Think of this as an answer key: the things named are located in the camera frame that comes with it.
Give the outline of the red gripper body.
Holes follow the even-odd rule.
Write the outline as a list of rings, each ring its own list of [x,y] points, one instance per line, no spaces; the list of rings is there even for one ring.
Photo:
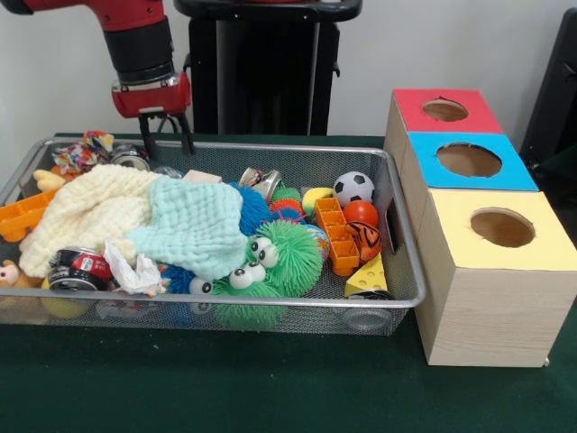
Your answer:
[[[112,98],[124,118],[182,114],[192,101],[190,81],[185,72],[175,72],[160,81],[139,85],[129,86],[116,81],[112,85]]]

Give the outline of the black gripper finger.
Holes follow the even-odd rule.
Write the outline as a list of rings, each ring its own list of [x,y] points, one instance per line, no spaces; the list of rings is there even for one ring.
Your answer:
[[[150,131],[149,118],[146,115],[142,115],[138,117],[138,121],[146,152],[151,159],[155,159],[157,156],[157,145]]]
[[[195,153],[195,146],[192,132],[185,113],[176,113],[175,118],[179,123],[181,129],[181,143],[183,151],[186,155],[193,155]]]

